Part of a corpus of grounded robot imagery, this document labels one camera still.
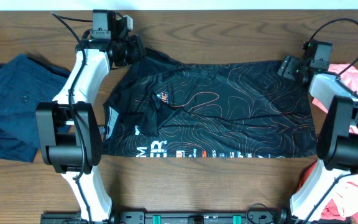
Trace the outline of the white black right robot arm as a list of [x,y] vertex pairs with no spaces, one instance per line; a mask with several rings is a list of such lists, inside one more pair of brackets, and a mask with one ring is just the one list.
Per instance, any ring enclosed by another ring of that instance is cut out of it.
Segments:
[[316,145],[318,160],[290,207],[273,214],[273,223],[314,223],[340,182],[358,174],[358,94],[329,72],[332,45],[310,39],[302,58],[286,56],[278,75],[308,87],[328,109]]

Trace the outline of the black printed cycling jersey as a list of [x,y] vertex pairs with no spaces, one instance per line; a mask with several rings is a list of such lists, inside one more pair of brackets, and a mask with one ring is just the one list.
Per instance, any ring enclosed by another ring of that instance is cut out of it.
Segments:
[[306,88],[276,60],[187,64],[147,50],[104,103],[104,153],[297,158],[316,152]]

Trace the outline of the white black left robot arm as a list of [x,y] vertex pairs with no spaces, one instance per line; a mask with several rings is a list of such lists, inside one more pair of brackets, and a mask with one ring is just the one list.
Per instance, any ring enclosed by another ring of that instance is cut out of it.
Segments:
[[120,222],[99,172],[103,147],[93,105],[110,70],[138,62],[145,50],[138,35],[129,35],[128,15],[95,9],[90,23],[76,38],[76,62],[64,87],[35,112],[42,159],[69,183],[80,211],[47,212],[41,223]]

